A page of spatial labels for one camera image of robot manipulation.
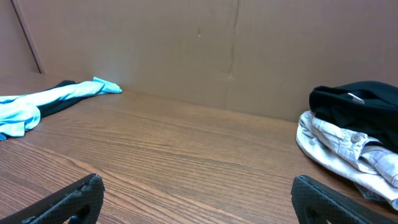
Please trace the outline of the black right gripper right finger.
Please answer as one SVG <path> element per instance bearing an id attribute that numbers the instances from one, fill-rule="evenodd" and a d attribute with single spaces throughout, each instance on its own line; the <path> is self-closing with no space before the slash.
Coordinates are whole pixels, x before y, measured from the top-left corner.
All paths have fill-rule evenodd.
<path id="1" fill-rule="evenodd" d="M 291 195 L 300 223 L 396 224 L 307 175 L 294 179 Z"/>

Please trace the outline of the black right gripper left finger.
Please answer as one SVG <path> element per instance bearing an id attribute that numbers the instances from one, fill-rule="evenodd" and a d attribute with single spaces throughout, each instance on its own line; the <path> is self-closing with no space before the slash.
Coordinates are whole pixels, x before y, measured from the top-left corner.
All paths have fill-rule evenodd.
<path id="1" fill-rule="evenodd" d="M 66 186 L 48 197 L 1 219 L 3 224 L 95 224 L 100 215 L 105 187 L 98 174 Z"/>

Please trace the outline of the light blue t-shirt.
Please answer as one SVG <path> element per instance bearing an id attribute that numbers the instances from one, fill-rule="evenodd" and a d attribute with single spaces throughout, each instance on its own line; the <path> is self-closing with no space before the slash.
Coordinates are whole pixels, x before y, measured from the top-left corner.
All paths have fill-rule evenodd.
<path id="1" fill-rule="evenodd" d="M 27 95 L 1 97 L 1 140 L 23 137 L 34 129 L 42 119 L 39 106 L 56 100 L 78 97 L 94 97 L 105 94 L 120 94 L 122 89 L 115 83 L 94 77 L 81 83 L 64 80 L 53 88 Z"/>

